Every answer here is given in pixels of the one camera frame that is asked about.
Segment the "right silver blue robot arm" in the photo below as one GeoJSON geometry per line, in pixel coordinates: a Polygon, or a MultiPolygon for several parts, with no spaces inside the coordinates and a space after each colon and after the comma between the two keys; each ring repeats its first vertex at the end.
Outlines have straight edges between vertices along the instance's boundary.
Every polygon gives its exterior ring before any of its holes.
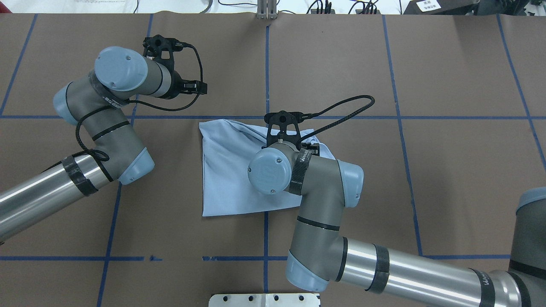
{"type": "Polygon", "coordinates": [[[300,197],[285,267],[295,287],[322,292],[330,282],[430,307],[545,305],[545,188],[524,192],[516,209],[509,264],[486,272],[345,236],[343,214],[363,191],[362,167],[326,159],[290,142],[259,150],[247,166],[262,194],[300,197]]]}

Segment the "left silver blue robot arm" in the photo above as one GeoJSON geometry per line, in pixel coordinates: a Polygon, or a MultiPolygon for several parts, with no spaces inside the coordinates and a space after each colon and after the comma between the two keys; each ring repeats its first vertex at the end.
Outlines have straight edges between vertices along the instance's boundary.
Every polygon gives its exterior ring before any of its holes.
{"type": "Polygon", "coordinates": [[[1,194],[1,242],[89,197],[109,183],[128,185],[155,166],[122,108],[135,95],[199,97],[207,84],[181,78],[174,52],[196,47],[160,36],[146,38],[142,55],[120,46],[103,49],[87,76],[64,86],[53,99],[57,114],[75,126],[81,150],[1,194]]]}

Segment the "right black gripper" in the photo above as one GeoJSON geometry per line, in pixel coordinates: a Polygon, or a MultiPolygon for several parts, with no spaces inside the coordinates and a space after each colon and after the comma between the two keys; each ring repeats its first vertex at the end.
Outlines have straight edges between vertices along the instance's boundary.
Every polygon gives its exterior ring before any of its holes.
{"type": "Polygon", "coordinates": [[[312,155],[320,156],[319,142],[302,142],[302,149],[308,150],[312,155]]]}

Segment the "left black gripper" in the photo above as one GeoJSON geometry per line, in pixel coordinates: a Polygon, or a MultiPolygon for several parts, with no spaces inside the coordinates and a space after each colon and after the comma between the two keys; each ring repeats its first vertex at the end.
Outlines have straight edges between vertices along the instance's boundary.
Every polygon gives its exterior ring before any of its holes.
{"type": "Polygon", "coordinates": [[[206,95],[207,85],[199,80],[184,80],[178,72],[172,72],[170,85],[170,99],[178,95],[206,95]]]}

